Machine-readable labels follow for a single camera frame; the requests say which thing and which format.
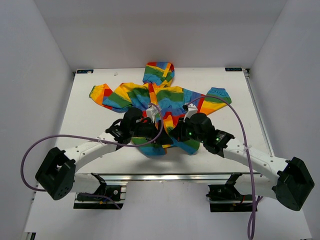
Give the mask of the rainbow striped kids jacket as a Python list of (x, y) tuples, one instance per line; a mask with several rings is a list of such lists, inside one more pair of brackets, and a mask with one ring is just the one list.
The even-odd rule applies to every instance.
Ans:
[(149, 62), (145, 66), (142, 84), (121, 83), (115, 90), (107, 84), (95, 85), (89, 97), (98, 105), (117, 113), (125, 113), (129, 108), (142, 110), (143, 116), (149, 103), (161, 109), (164, 129), (169, 132), (177, 125), (186, 111), (183, 105), (192, 102), (199, 113), (209, 115), (232, 102), (224, 88), (212, 87), (207, 94), (201, 94), (180, 86), (173, 86), (174, 65), (170, 62)]

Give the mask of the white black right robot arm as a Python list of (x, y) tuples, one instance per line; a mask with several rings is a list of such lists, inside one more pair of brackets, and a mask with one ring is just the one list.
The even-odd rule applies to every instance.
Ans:
[(204, 113), (181, 117), (169, 134), (179, 142), (195, 140), (214, 155), (252, 167), (263, 176), (254, 181), (255, 194), (276, 199), (290, 210), (300, 211), (315, 186), (300, 158), (288, 160), (246, 147), (232, 134), (216, 129)]

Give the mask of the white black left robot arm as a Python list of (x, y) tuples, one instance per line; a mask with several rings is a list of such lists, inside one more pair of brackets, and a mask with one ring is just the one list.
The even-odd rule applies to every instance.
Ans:
[(53, 200), (60, 200), (68, 193), (90, 195), (99, 200), (106, 194), (106, 182), (96, 173), (79, 173), (90, 162), (128, 146), (132, 138), (142, 138), (148, 144), (171, 145), (164, 122), (157, 120), (156, 107), (147, 109), (147, 116), (135, 107), (100, 134), (78, 146), (61, 150), (54, 147), (47, 153), (35, 179)]

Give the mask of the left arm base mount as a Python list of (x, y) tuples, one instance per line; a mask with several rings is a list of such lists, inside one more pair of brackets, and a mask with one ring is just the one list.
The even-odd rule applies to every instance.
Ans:
[(123, 183), (108, 183), (96, 173), (76, 174), (71, 191), (75, 193), (74, 209), (121, 210), (127, 186)]

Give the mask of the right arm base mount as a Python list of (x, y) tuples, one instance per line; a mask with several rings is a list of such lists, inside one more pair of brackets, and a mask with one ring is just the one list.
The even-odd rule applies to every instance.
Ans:
[(252, 195), (241, 194), (235, 188), (236, 180), (242, 176), (242, 173), (233, 173), (224, 184), (208, 185), (208, 193), (205, 196), (209, 201), (211, 213), (245, 213), (252, 211)]

